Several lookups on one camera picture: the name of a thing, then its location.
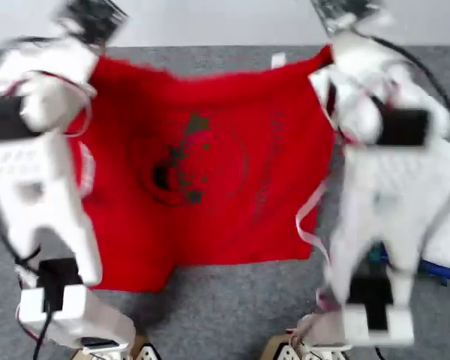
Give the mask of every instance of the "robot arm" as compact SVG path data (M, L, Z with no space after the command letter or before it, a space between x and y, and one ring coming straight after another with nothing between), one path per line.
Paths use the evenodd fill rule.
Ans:
M320 2L341 7L347 1L313 0L317 7ZM331 121L347 139L340 214L324 274L334 306L301 319L292 339L320 352L347 344L407 346L414 340L414 275L428 225L443 206L428 170L437 144L450 134L450 112L414 82L403 54L346 26L331 37L334 64L311 82L325 104L323 88L335 87ZM388 252L388 268L366 264L377 242Z
M1 238L24 285L17 319L37 334L34 360L45 336L102 359L132 359L132 320L87 287L101 282L101 259L64 134L95 95L89 77L124 19L108 0L69 2L55 21L57 38L43 46L21 43L0 61ZM42 227L74 257L40 259L36 232Z

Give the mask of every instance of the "cartoon logo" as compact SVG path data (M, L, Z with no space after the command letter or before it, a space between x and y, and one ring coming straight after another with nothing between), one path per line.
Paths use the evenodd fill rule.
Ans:
M247 175L245 148L230 122L211 123L195 113L176 141L138 130L128 146L140 188L167 206L203 204L213 209L232 197Z

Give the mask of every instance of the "blue object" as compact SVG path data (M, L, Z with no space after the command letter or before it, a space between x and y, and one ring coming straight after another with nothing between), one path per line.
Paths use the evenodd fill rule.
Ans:
M372 251L369 253L368 258L371 263L389 262L389 257L386 253L385 247L382 244L374 247ZM432 262L428 262L426 260L422 260L420 262L418 270L420 272L440 277L440 283L445 287L447 286L447 281L450 280L450 268L437 265Z

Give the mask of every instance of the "red towel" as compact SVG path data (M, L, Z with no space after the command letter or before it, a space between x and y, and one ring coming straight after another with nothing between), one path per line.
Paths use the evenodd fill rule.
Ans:
M174 266L307 259L295 214L326 177L334 138L308 76L330 59L326 47L274 70L178 79L102 57L91 125L71 140L96 161L83 206L99 288L158 291Z

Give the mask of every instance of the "white wall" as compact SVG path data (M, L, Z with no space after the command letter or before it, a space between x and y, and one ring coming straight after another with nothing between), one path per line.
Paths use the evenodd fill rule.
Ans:
M46 35L62 0L0 0L0 41ZM323 44L310 0L115 0L130 16L112 45ZM450 0L385 0L396 25L383 32L402 44L450 45Z

